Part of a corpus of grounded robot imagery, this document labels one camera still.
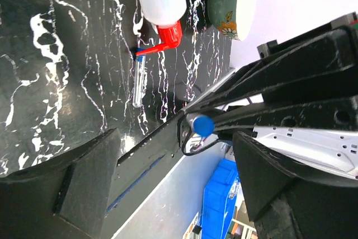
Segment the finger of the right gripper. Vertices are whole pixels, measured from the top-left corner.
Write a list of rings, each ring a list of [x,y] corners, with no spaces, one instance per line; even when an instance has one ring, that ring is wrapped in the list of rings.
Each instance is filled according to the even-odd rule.
[[[270,105],[357,95],[357,31],[352,26],[322,26],[266,46],[268,56],[241,68],[215,94],[188,111],[204,114],[258,94]]]
[[[357,95],[297,105],[239,106],[231,111],[212,109],[215,131],[256,126],[357,131]]]

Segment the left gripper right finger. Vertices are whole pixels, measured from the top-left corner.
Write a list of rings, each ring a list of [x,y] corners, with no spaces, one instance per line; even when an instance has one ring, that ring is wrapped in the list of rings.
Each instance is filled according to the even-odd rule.
[[[233,150],[258,238],[357,238],[357,180],[312,168],[236,132]]]

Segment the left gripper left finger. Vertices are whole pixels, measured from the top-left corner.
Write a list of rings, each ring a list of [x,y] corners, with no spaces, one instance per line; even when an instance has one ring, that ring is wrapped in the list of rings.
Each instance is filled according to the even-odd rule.
[[[1,179],[1,238],[99,238],[120,133]]]

